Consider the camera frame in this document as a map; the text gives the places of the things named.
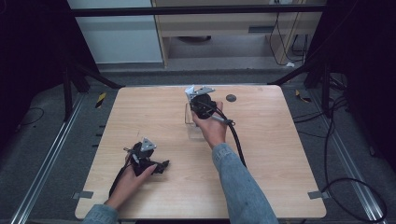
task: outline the metal rail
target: metal rail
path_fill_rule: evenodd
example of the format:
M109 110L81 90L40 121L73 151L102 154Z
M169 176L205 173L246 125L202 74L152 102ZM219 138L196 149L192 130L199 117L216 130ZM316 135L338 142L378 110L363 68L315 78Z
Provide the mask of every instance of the metal rail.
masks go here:
M311 94L313 96L312 98L317 108L321 110L319 93L316 91L311 91ZM324 116L321 117L323 118L323 122L325 123L326 127L329 128L330 127L329 120ZM360 181L364 182L364 178L361 172L359 171L355 162L352 160L349 153L347 152L347 147L344 145L343 140L338 134L337 130L334 130L334 133L331 136L331 142L333 143L334 149L338 154L338 157L341 163L343 164L348 177L359 179ZM359 200L361 201L361 205L363 206L363 209L367 217L370 218L370 220L377 220L381 218L383 216L383 213L373 193L368 188L358 183L352 183L352 186ZM384 220L379 223L387 224L388 222Z
M15 212L14 216L11 219L12 224L22 224L25 223L27 218L32 211L33 206L35 205L35 201L37 200L41 190L44 187L44 184L47 181L47 178L52 170L56 159L58 158L59 152L64 145L64 141L69 134L71 127L73 126L74 121L76 120L77 114L80 110L81 103L84 99L84 94L79 94L74 108L75 110L70 116L68 121L65 121L61 127L61 130L58 132L54 142L52 143L51 148L49 149L49 153L47 154L46 159L44 159L43 164L40 167L37 175L35 176L35 180L33 181L31 187L27 191L25 197L23 198L22 203L20 204L18 210Z

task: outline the black device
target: black device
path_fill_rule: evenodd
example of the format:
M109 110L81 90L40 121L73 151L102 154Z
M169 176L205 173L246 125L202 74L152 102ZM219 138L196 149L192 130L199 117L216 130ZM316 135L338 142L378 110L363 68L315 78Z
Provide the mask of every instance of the black device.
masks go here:
M197 95L190 101L190 109L199 119L210 118L215 113L214 108L217 108L216 102L208 94Z
M150 159L152 153L154 153L154 149L156 146L151 143L147 138L143 139L142 142L138 142L134 144L134 147L131 149L125 148L124 150L128 151L129 157L126 160L124 166L120 169L119 173L116 176L116 179L111 186L111 189L108 193L108 197L111 196L117 184L119 183L120 177L122 176L125 169L131 167L134 169L134 174L136 176L141 175L147 168L151 165L157 164L157 167L154 170L154 174L162 174L165 168L169 165L169 161L164 162L156 162Z

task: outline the person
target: person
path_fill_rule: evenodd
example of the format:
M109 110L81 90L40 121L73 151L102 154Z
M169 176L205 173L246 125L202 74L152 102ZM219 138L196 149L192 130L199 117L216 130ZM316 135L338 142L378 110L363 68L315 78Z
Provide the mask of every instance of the person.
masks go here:
M222 110L223 103L216 104ZM278 223L259 185L231 147L225 143L227 125L212 118L199 119L193 112L192 120L200 127L204 139L212 148L212 160L219 172L230 222ZM150 177L154 169L155 165L150 166L140 176L136 176L133 169L126 169L111 197L104 204L94 205L82 223L117 222L118 210Z

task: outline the left hand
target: left hand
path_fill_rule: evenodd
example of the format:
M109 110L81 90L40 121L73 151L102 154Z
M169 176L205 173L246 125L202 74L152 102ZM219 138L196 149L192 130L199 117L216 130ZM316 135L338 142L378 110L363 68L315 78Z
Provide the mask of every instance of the left hand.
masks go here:
M134 168L128 166L111 194L110 198L105 202L108 206L120 210L122 205L128 201L139 189L140 186L151 176L157 165L151 165L140 176L134 174Z

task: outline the right hand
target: right hand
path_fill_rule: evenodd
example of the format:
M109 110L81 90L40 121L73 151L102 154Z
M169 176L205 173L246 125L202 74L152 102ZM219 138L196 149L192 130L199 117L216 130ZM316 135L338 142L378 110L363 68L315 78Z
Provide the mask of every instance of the right hand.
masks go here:
M223 103L216 102L219 110L222 110ZM192 120L201 128L202 134L210 148L217 146L218 144L225 143L225 134L227 131L227 125L218 120L208 118L199 119L198 116L192 112Z

